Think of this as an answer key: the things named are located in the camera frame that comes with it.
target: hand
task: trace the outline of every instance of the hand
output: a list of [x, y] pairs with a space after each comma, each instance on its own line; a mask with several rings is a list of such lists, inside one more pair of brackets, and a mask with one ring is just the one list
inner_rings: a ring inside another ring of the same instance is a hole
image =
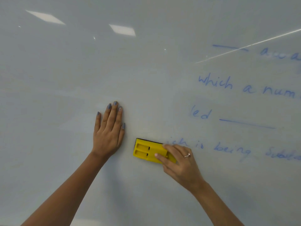
[[101, 113], [97, 112], [91, 153], [105, 161], [121, 146], [125, 132], [125, 123], [121, 123], [122, 110], [121, 106], [118, 109], [118, 102], [114, 102], [113, 105], [110, 103], [107, 106], [102, 121]]
[[198, 192], [206, 182], [201, 175], [191, 149], [180, 145], [171, 146], [168, 144], [163, 144], [163, 147], [177, 160], [177, 164], [175, 164], [156, 153], [155, 157], [162, 162], [164, 172], [192, 194]]

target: right hand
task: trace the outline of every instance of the right hand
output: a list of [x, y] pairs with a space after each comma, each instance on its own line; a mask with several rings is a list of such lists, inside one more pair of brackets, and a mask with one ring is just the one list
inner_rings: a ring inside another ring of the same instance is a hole
[[175, 164], [164, 156], [156, 153], [155, 157], [162, 162], [164, 172], [192, 194], [198, 192], [206, 182], [201, 175], [191, 149], [180, 145], [171, 146], [163, 144], [162, 146], [170, 152], [178, 162]]

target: whiteboard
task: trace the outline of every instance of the whiteboard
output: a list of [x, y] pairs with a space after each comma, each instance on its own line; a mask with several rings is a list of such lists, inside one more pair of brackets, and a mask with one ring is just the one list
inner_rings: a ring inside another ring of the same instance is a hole
[[300, 225], [301, 0], [1, 0], [0, 224], [85, 159], [97, 111], [126, 136], [73, 225], [211, 225], [136, 138], [192, 148], [245, 225]]

